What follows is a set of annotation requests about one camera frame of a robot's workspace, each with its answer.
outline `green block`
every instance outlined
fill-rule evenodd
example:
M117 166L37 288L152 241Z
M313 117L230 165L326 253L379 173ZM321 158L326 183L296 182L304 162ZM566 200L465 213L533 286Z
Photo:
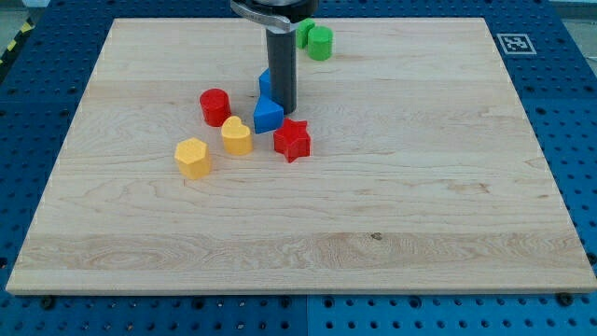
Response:
M298 24L297 28L297 48L304 49L307 47L309 32L315 26L315 21L305 19Z
M309 31L309 57L325 61L332 56L334 33L325 26L317 26Z

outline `yellow black caution tape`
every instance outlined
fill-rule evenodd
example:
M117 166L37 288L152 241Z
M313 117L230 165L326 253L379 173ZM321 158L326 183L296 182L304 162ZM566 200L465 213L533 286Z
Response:
M27 41L34 28L35 25L31 18L27 19L17 32L15 38L8 43L7 49L2 53L2 57L0 57L0 84L2 84L4 78L6 78L12 64L17 60L19 52L25 45L25 41Z

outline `wooden cutting board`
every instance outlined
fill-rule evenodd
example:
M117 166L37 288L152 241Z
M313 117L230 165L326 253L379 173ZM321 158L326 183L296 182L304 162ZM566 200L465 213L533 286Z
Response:
M591 291L582 245L483 19L318 20L298 50L312 155L235 157L198 95L253 127L263 28L115 20L7 290L17 295ZM196 136L197 181L174 148Z

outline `blue block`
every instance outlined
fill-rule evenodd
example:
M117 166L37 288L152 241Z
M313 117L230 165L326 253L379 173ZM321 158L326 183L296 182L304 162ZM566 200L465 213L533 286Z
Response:
M261 95L253 113L255 133L277 130L282 126L283 119L284 109L267 96Z
M271 99L270 69L265 69L259 76L259 94Z

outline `red star block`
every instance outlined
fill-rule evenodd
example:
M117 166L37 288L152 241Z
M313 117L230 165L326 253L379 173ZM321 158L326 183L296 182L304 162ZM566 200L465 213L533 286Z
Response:
M284 154L288 162L311 154L311 137L307 133L307 120L284 119L282 127L273 133L273 149Z

